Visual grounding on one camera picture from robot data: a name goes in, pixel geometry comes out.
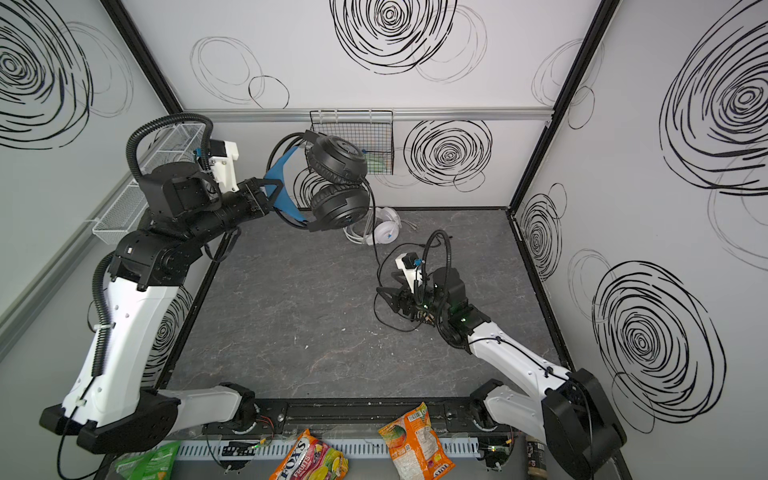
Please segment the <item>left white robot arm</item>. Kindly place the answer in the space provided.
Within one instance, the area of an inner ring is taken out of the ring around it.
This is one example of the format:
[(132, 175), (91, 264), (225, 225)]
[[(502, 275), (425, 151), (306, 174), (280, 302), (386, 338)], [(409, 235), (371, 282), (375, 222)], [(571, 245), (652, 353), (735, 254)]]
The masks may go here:
[[(203, 128), (194, 160), (144, 172), (137, 154), (142, 140), (186, 123)], [(147, 200), (146, 219), (97, 264), (93, 341), (70, 392), (39, 419), (42, 428), (74, 437), (90, 453), (144, 452), (171, 433), (211, 423), (248, 432), (260, 420), (252, 391), (234, 383), (169, 391), (143, 382), (162, 320), (191, 266), (212, 241), (219, 247), (211, 262), (220, 264), (242, 225), (266, 216), (275, 203), (262, 179), (220, 188), (210, 165), (212, 131), (208, 117), (184, 112), (152, 120), (127, 140), (126, 161)]]

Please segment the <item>black blue gaming headset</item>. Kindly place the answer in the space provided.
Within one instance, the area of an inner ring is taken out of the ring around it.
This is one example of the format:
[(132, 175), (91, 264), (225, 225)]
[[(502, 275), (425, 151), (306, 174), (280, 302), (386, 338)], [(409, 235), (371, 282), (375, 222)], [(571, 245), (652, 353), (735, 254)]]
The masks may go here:
[(323, 180), (309, 202), (313, 219), (306, 219), (284, 191), (277, 193), (274, 203), (278, 217), (292, 228), (309, 232), (340, 230), (362, 220), (373, 202), (366, 159), (360, 148), (339, 136), (311, 130), (286, 135), (270, 153), (265, 178), (284, 182), (285, 164), (302, 143), (309, 146), (307, 168)]

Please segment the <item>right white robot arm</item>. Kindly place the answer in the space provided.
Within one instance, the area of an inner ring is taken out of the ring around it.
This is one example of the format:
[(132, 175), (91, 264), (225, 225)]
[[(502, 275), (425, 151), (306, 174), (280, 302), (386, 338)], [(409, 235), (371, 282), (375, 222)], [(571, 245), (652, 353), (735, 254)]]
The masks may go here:
[(627, 435), (598, 379), (535, 354), (505, 333), (468, 299), (452, 264), (452, 246), (434, 231), (420, 252), (391, 252), (395, 287), (375, 296), (397, 315), (429, 325), (452, 348), (485, 361), (506, 377), (488, 382), (479, 401), (496, 425), (541, 441), (574, 479), (591, 479), (626, 444)]

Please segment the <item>white gaming headset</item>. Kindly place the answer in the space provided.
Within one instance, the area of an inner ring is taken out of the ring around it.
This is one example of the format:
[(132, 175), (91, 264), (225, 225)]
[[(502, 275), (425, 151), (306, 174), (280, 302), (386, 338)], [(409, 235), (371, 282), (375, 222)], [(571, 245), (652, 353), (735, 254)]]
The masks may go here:
[(377, 207), (375, 211), (369, 212), (364, 220), (345, 227), (343, 232), (350, 242), (357, 245), (387, 245), (398, 238), (404, 226), (413, 231), (418, 230), (415, 223), (403, 220), (395, 209)]

